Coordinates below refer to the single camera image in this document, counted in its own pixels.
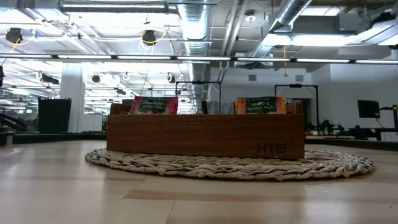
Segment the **television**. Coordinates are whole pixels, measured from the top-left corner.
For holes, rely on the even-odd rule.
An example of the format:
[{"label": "television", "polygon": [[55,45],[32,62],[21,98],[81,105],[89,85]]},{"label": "television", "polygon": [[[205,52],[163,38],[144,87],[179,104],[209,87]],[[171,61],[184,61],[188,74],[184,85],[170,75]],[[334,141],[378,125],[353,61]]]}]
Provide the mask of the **television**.
[{"label": "television", "polygon": [[358,100],[358,113],[360,118],[380,118],[379,102]]}]

